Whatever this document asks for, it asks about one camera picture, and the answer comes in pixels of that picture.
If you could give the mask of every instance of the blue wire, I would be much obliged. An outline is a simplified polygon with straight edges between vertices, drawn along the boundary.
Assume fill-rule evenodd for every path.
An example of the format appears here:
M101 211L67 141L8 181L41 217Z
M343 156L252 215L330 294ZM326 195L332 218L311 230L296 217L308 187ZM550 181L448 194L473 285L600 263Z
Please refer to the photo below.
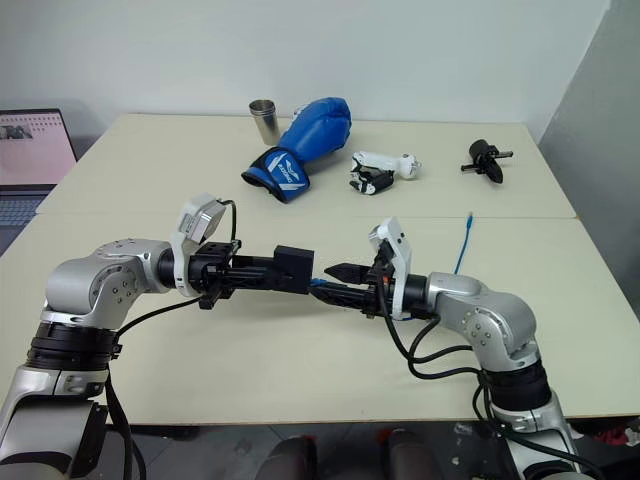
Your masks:
M453 270L453 274L457 275L460 271L460 264L462 263L462 258L464 257L464 253L467 250L467 243L469 242L469 233L471 232L471 225L473 225L473 213L469 212L469 216L467 217L467 231L464 234L464 243L462 244L462 248L460 249L460 255L458 256L458 263L456 263L456 268Z

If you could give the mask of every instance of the laptop screen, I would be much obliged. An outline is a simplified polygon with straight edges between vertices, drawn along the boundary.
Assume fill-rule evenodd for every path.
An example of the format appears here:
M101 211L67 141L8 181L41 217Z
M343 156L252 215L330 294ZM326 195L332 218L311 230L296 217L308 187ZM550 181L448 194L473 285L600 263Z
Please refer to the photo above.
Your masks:
M55 185L75 164L59 111L0 111L0 186Z

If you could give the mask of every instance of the stainless steel cup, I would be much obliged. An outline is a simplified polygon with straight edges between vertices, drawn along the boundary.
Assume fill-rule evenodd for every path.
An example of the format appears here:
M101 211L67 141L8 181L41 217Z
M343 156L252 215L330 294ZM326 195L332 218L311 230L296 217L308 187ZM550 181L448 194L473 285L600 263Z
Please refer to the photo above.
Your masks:
M276 104L271 100L254 100L249 104L249 111L256 121L262 141L266 145L277 145L280 140Z

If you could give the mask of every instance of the black clamp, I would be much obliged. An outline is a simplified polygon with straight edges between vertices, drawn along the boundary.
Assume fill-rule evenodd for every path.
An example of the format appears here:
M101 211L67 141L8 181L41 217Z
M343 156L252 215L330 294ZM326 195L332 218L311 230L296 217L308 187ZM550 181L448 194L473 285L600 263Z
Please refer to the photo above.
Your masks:
M460 170L475 170L478 175L485 174L494 183L502 183L502 169L497 158L513 157L513 152L500 152L495 145L489 145L485 139L476 140L469 147L473 163L462 165Z

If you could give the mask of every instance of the laptop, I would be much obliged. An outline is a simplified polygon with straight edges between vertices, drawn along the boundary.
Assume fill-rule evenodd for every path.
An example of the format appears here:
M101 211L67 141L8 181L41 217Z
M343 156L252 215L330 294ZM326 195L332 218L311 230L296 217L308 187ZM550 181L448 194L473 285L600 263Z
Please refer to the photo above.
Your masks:
M76 162L59 109L0 110L0 255Z

